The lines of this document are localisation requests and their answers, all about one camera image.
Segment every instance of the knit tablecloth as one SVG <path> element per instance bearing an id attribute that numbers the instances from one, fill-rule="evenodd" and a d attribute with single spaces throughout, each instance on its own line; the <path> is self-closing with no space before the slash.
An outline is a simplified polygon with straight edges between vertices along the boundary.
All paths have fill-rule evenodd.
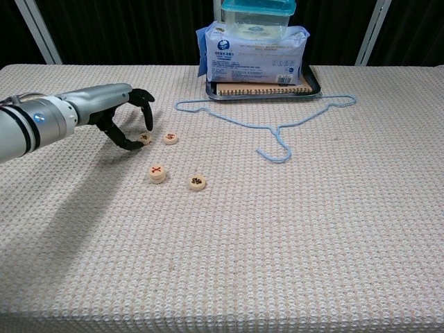
<path id="1" fill-rule="evenodd" d="M 156 102 L 139 151 L 83 126 L 0 165 L 0 331 L 442 332 L 444 67 L 312 68 L 358 102 L 282 130 L 284 164 L 255 151 L 285 155 L 269 131 L 174 109 L 206 97 L 197 67 L 3 68 L 1 97 L 124 82 Z M 201 105 L 277 126 L 327 102 Z M 144 131 L 132 105 L 114 119 Z"/>

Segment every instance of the notebook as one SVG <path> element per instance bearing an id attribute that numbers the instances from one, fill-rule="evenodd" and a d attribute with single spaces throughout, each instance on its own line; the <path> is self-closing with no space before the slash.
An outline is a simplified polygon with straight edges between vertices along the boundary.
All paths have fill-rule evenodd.
<path id="1" fill-rule="evenodd" d="M 278 83 L 220 82 L 216 88 L 219 96 L 230 95 L 267 95 L 312 92 L 313 89 L 301 76 L 299 85 L 280 85 Z"/>

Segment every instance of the silver robotic arm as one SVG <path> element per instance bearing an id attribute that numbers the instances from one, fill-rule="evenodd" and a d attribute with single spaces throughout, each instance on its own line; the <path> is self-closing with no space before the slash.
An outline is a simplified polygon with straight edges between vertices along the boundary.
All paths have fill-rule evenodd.
<path id="1" fill-rule="evenodd" d="M 153 129 L 149 102 L 154 98 L 146 90 L 125 83 L 99 85 L 21 102 L 9 98 L 0 102 L 0 163 L 23 156 L 64 139 L 76 126 L 96 125 L 115 144 L 132 151 L 141 142 L 126 139 L 112 118 L 116 109 L 131 103 L 142 109 L 147 130 Z"/>

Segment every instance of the dark background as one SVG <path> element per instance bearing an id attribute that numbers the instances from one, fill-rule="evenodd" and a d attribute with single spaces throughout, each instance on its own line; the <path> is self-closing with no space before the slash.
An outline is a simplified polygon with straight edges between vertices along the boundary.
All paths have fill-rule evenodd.
<path id="1" fill-rule="evenodd" d="M 14 0 L 0 0 L 0 68 L 44 63 Z M 211 0 L 36 0 L 64 64 L 196 65 Z M 311 65 L 354 65 L 376 0 L 298 0 Z M 392 0 L 368 65 L 444 64 L 444 1 Z"/>

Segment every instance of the blue plastic lid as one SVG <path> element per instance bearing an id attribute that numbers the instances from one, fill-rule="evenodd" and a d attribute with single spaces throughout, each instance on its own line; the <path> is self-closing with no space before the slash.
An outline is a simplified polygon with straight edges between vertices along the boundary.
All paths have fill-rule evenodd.
<path id="1" fill-rule="evenodd" d="M 231 12 L 292 16 L 296 10 L 296 0 L 225 0 L 222 9 Z"/>

